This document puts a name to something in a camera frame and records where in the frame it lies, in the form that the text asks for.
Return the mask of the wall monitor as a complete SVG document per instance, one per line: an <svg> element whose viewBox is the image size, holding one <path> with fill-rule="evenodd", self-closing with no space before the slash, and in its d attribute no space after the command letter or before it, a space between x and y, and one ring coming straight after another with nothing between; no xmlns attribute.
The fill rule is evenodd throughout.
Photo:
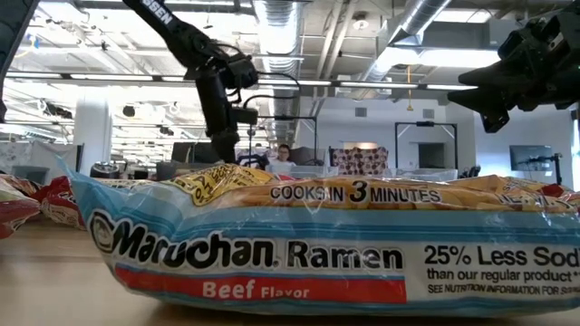
<svg viewBox="0 0 580 326"><path fill-rule="evenodd" d="M512 145L509 158L512 171L551 171L553 150L547 145Z"/></svg>

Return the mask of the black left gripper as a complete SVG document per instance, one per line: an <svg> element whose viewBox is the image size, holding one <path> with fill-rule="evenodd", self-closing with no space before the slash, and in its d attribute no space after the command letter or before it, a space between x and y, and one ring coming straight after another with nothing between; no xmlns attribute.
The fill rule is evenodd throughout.
<svg viewBox="0 0 580 326"><path fill-rule="evenodd" d="M198 96L206 122L207 134L218 156L225 163L235 163L235 145L239 135L231 113L226 90L222 86L198 87Z"/></svg>

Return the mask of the black round bin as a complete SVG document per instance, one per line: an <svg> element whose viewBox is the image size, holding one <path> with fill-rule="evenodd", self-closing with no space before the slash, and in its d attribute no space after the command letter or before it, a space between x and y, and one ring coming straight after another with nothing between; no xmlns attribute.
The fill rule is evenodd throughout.
<svg viewBox="0 0 580 326"><path fill-rule="evenodd" d="M90 170L90 177L118 179L120 176L120 168L110 162L95 162Z"/></svg>

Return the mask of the person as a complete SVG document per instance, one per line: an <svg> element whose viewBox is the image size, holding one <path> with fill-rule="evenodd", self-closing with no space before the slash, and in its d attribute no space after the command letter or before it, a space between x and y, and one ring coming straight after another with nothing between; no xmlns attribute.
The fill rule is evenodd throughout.
<svg viewBox="0 0 580 326"><path fill-rule="evenodd" d="M266 170L276 174L290 175L294 167L295 163L290 159L290 147L282 144L277 148L277 156L269 160Z"/></svg>

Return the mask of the dark patterned cloth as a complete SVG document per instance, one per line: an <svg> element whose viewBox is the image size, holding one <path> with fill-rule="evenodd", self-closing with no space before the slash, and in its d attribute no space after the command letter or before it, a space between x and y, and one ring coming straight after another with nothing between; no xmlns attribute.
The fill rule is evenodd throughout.
<svg viewBox="0 0 580 326"><path fill-rule="evenodd" d="M389 152L384 147L376 149L331 149L330 164L339 175L379 176L388 168Z"/></svg>

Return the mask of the white fabric partition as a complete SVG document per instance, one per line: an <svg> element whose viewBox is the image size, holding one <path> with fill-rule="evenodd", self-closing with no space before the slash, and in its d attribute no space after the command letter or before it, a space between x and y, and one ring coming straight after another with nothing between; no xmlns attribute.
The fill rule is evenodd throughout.
<svg viewBox="0 0 580 326"><path fill-rule="evenodd" d="M64 175L60 159L71 170L76 169L78 147L73 144L51 144L40 141L25 143L0 142L0 171L13 175L14 167L47 168L44 185Z"/></svg>

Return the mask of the grey bin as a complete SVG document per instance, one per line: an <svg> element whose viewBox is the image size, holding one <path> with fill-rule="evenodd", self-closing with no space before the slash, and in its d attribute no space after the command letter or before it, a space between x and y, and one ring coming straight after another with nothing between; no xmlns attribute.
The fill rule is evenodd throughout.
<svg viewBox="0 0 580 326"><path fill-rule="evenodd" d="M24 178L38 184L44 184L49 168L35 166L13 166L12 174L15 177Z"/></svg>

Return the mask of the blue Maruchan ramen packet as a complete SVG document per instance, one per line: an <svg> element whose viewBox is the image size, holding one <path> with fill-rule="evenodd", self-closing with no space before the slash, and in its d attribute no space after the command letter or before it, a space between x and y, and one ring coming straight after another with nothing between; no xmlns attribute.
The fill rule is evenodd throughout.
<svg viewBox="0 0 580 326"><path fill-rule="evenodd" d="M113 277L161 301L295 315L580 307L580 194L526 180L293 178L232 164L135 186L68 178Z"/></svg>

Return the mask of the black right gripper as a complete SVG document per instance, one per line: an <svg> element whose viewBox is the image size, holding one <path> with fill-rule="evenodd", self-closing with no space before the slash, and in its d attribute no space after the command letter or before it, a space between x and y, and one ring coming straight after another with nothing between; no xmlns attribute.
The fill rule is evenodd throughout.
<svg viewBox="0 0 580 326"><path fill-rule="evenodd" d="M464 72L448 100L479 114L486 133L509 122L515 107L532 111L544 104L565 109L580 101L580 8L530 20L499 47L499 62Z"/></svg>

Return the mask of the black metal frame stand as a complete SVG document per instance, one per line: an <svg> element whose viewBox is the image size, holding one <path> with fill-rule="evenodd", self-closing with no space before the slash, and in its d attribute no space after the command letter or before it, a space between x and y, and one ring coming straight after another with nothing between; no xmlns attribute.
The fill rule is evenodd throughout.
<svg viewBox="0 0 580 326"><path fill-rule="evenodd" d="M314 133L314 157L312 161L314 163L318 163L318 120L315 116L289 116L289 115L257 115L256 122L249 124L249 131L247 132L249 141L248 141L248 154L252 154L252 145L253 145L253 137L255 135L255 131L258 130L258 123L260 120L280 120L280 121L289 121L289 120L310 120L312 125L314 126L313 133Z"/></svg>
<svg viewBox="0 0 580 326"><path fill-rule="evenodd" d="M434 128L436 126L441 127L445 132L447 132L454 140L454 168L459 168L459 146L458 146L458 125L456 123L439 123L434 121L415 121L415 122L402 122L396 121L394 123L394 156L395 156L395 167L399 167L399 138L402 136L405 131L410 127L418 127L418 128Z"/></svg>

